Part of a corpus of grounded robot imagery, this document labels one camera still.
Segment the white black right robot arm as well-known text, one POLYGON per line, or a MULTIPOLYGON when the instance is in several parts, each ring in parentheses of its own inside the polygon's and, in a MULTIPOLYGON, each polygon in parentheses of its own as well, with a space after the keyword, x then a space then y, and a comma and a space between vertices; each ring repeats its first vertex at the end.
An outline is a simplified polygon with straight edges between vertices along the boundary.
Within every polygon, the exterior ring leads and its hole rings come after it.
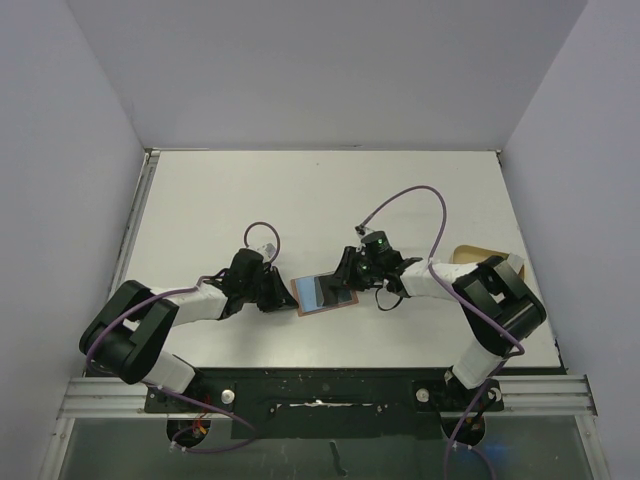
POLYGON ((340 289, 384 289, 401 300, 457 301, 474 336, 445 384, 446 399, 459 409, 478 401, 480 385, 503 362, 524 354, 522 341, 547 319, 541 301, 507 259, 493 255, 481 262, 453 264, 405 258, 392 248, 383 231, 364 235, 358 247, 345 247, 323 288, 327 295, 340 289))

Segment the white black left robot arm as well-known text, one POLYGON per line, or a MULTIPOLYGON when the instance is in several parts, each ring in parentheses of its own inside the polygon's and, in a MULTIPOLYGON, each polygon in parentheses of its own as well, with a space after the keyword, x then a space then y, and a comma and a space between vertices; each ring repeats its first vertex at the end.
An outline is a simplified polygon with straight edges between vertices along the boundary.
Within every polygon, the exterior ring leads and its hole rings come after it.
POLYGON ((164 350, 174 326, 221 321, 254 304, 262 313, 296 309, 274 261, 279 248, 269 243, 241 248, 231 265, 202 276, 192 287, 163 290, 135 280, 120 285, 81 336, 88 365, 97 364, 127 384, 168 389, 180 410, 200 405, 204 387, 196 370, 164 350))

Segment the brown leather card holder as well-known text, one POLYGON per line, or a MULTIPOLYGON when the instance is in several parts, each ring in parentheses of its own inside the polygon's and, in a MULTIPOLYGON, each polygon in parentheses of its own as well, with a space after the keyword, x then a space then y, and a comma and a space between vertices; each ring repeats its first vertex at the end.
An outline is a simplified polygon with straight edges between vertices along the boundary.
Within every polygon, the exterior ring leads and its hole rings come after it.
POLYGON ((291 280, 299 317, 357 305, 357 292, 336 286, 332 273, 322 273, 291 280))

